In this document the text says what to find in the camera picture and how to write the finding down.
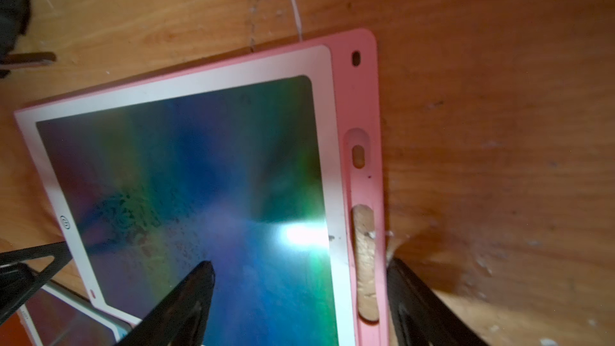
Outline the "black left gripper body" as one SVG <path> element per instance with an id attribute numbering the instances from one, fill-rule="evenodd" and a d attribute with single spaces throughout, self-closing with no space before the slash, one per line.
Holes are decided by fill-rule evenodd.
<path id="1" fill-rule="evenodd" d="M 34 294 L 37 277 L 24 263 L 1 267 L 1 324 Z"/>

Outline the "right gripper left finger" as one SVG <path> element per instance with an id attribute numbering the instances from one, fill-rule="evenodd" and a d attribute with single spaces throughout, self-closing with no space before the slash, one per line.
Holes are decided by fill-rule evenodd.
<path id="1" fill-rule="evenodd" d="M 118 345 L 201 345 L 216 274 L 199 263 Z"/>

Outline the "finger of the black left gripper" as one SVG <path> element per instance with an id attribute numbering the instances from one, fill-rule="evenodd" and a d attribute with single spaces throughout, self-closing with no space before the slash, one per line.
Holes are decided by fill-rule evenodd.
<path id="1" fill-rule="evenodd" d="M 72 260 L 65 242 L 1 253 L 1 293 L 38 291 Z"/>

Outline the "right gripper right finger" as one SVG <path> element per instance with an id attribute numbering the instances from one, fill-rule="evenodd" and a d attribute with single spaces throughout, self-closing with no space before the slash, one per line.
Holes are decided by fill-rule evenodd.
<path id="1" fill-rule="evenodd" d="M 398 344 L 487 345 L 400 259 L 387 267 L 387 290 Z"/>

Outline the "blue framed tablet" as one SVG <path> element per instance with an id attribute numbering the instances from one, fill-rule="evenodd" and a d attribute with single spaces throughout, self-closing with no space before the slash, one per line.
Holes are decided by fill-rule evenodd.
<path id="1" fill-rule="evenodd" d="M 131 325 L 50 281 L 17 311 L 33 345 L 115 345 Z"/>

